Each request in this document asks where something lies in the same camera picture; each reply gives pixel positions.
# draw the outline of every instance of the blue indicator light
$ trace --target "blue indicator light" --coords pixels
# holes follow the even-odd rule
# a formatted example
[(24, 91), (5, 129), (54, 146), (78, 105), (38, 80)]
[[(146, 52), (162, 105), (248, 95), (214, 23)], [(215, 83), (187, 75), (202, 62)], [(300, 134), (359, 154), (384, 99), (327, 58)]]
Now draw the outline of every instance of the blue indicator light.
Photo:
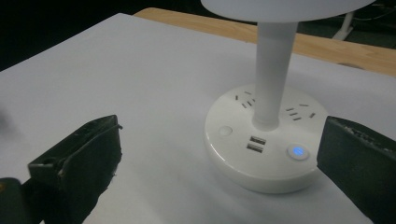
[(302, 147), (294, 147), (293, 148), (293, 153), (296, 156), (303, 156), (304, 155), (304, 149)]

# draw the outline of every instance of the wooden table edge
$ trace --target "wooden table edge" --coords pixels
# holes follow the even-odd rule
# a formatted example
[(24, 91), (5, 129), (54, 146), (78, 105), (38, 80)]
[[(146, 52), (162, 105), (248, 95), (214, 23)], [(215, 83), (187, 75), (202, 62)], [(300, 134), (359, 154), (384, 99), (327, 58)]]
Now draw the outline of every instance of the wooden table edge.
[[(237, 21), (219, 20), (155, 7), (143, 9), (134, 16), (250, 43), (256, 43), (257, 40), (255, 25)], [(293, 52), (330, 63), (349, 64), (396, 77), (396, 49), (297, 34)]]

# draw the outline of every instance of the white lamp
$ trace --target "white lamp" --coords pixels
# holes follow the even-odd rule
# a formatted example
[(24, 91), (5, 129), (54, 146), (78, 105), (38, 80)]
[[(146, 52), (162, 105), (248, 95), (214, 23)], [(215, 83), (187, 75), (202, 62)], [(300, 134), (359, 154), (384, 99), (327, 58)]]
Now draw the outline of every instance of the white lamp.
[(226, 92), (205, 122), (209, 155), (241, 186), (265, 193), (303, 189), (319, 176), (327, 117), (311, 96), (285, 88), (298, 21), (328, 18), (373, 0), (202, 0), (224, 17), (258, 22), (256, 82)]

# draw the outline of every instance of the white table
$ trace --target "white table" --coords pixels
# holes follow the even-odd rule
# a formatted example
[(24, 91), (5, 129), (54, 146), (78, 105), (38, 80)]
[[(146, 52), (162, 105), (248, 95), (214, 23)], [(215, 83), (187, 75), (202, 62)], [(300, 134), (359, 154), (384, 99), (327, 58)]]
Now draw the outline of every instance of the white table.
[[(254, 81), (255, 46), (116, 15), (0, 73), (0, 176), (82, 124), (116, 114), (122, 161), (85, 223), (371, 223), (330, 179), (265, 195), (209, 160), (204, 122), (224, 92)], [(396, 79), (293, 55), (288, 84), (331, 115), (396, 139)]]

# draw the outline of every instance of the lamp base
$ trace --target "lamp base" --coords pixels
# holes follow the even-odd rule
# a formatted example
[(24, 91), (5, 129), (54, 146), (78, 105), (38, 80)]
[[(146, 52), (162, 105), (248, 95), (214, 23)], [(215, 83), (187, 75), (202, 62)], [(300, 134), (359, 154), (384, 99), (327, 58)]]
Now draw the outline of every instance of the lamp base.
[(285, 87), (279, 126), (253, 125), (254, 85), (228, 91), (210, 108), (205, 142), (212, 161), (246, 189), (288, 193), (311, 185), (321, 175), (318, 147), (328, 116), (311, 96)]

